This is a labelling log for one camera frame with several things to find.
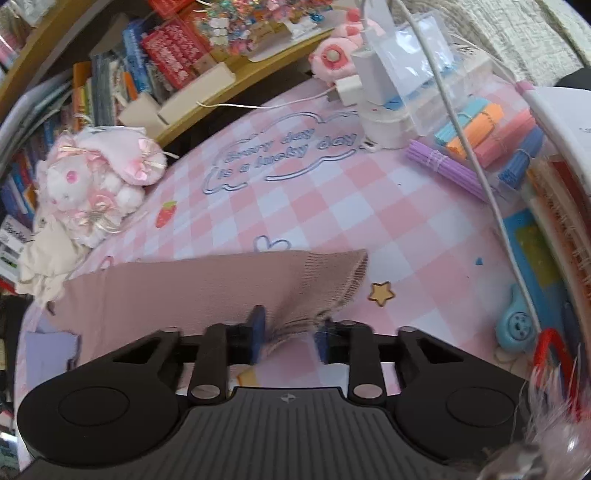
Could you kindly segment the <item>small pink plush toy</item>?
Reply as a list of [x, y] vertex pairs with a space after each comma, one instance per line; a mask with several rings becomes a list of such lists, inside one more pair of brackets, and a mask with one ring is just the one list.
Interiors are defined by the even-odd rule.
[[352, 54], [363, 45], [362, 31], [360, 9], [346, 10], [346, 19], [308, 56], [312, 76], [332, 86], [336, 80], [355, 75]]

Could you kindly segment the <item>red scissors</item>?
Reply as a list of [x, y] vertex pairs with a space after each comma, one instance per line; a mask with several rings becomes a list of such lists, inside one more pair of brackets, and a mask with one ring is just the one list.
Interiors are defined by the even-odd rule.
[[579, 371], [561, 334], [555, 328], [546, 328], [538, 336], [533, 356], [532, 383], [540, 390], [550, 391], [555, 382], [558, 396], [576, 420], [581, 416]]

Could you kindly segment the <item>wooden white bookshelf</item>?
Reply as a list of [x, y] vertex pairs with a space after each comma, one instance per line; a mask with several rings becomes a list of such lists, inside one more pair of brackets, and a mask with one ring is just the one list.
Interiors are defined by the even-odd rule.
[[168, 145], [307, 57], [343, 15], [332, 1], [55, 1], [2, 70], [1, 156], [88, 125]]

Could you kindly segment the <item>red book box set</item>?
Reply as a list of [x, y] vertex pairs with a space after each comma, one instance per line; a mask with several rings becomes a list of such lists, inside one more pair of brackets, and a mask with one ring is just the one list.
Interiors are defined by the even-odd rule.
[[204, 40], [178, 17], [142, 35], [141, 46], [175, 90], [181, 90], [217, 62]]

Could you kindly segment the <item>clear plastic storage box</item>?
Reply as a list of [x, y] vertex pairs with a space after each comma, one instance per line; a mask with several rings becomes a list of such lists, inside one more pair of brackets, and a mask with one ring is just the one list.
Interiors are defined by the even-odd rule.
[[[414, 20], [431, 49], [458, 119], [468, 120], [467, 109], [475, 90], [492, 75], [490, 57], [472, 47], [454, 46], [443, 20], [434, 11]], [[398, 95], [384, 106], [367, 101], [356, 105], [365, 133], [363, 145], [370, 151], [398, 150], [441, 130], [449, 120], [448, 111], [412, 26], [405, 23], [380, 34], [370, 25], [363, 38], [362, 47], [366, 46], [377, 51]]]

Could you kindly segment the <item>white Garbllet book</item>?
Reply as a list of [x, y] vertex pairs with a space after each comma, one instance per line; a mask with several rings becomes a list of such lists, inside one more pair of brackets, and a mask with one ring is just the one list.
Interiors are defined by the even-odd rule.
[[8, 282], [18, 280], [18, 261], [24, 245], [31, 239], [32, 232], [18, 220], [7, 214], [1, 223], [0, 261], [1, 276]]

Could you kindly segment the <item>purple paper strip bundle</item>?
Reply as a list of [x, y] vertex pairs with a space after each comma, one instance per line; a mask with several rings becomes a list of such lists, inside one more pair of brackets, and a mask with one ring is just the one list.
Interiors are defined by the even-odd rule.
[[477, 178], [477, 174], [470, 168], [441, 153], [439, 150], [413, 140], [406, 148], [405, 155], [407, 159], [450, 180], [483, 202], [488, 201], [488, 197]]

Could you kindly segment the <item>row of colourful books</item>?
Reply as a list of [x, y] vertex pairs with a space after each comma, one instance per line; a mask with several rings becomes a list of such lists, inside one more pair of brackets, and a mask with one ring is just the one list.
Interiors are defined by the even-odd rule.
[[35, 168], [65, 131], [114, 126], [139, 94], [152, 92], [141, 47], [145, 20], [126, 14], [87, 61], [41, 83], [15, 104], [1, 125], [1, 215], [29, 228], [37, 208]]

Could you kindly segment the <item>purple and brown sweater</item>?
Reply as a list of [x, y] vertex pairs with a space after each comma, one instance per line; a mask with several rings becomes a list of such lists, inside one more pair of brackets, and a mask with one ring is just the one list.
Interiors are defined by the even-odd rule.
[[31, 305], [23, 334], [66, 332], [84, 364], [157, 330], [198, 335], [217, 323], [266, 311], [263, 350], [307, 334], [356, 297], [367, 250], [301, 250], [208, 255], [182, 260], [117, 262], [102, 254], [83, 264], [51, 307]]

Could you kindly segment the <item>cream beige garment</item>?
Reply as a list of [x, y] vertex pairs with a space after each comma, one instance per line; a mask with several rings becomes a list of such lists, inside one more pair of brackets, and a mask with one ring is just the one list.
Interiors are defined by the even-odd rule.
[[30, 295], [40, 306], [59, 299], [64, 282], [88, 256], [90, 249], [76, 243], [64, 225], [53, 215], [39, 210], [33, 233], [18, 259], [15, 290]]

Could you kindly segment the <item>orange paper strip bundle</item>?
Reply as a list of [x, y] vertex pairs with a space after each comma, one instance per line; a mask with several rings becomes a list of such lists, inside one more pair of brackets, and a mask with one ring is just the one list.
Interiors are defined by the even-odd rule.
[[[463, 129], [463, 133], [470, 145], [476, 148], [495, 130], [503, 118], [502, 107], [490, 103]], [[456, 159], [467, 159], [467, 153], [458, 136], [446, 144], [446, 149]]]

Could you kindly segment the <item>pink checkered cartoon mat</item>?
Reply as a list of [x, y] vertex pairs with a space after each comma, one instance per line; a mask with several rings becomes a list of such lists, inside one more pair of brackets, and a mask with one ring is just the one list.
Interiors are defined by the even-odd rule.
[[[245, 115], [178, 160], [131, 225], [94, 249], [79, 274], [130, 262], [283, 250], [369, 254], [367, 275], [339, 319], [392, 334], [421, 329], [518, 376], [526, 353], [497, 343], [513, 271], [490, 208], [400, 150], [324, 161], [332, 137], [358, 145], [363, 129], [308, 80], [266, 110]], [[218, 154], [231, 142], [262, 140], [276, 151], [287, 133], [307, 133], [304, 157], [252, 167], [242, 188], [221, 189]]]

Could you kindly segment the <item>spiral notebooks stack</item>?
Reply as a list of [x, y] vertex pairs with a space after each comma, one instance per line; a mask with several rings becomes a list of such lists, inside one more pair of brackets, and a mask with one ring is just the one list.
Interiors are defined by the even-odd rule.
[[566, 283], [586, 344], [590, 343], [590, 204], [560, 156], [535, 161], [522, 195]]

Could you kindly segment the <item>white power adapter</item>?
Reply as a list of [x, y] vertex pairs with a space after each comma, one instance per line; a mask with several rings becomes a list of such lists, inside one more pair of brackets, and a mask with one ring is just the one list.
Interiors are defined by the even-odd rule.
[[339, 97], [346, 106], [370, 102], [384, 106], [398, 95], [394, 82], [373, 47], [362, 47], [352, 54], [356, 74], [335, 81]]

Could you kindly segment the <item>blue round toy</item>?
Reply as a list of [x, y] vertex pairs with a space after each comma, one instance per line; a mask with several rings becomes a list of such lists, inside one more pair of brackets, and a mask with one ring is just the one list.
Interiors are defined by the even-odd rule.
[[509, 306], [495, 325], [496, 339], [508, 353], [528, 352], [535, 346], [537, 330], [519, 286], [513, 284], [510, 292]]

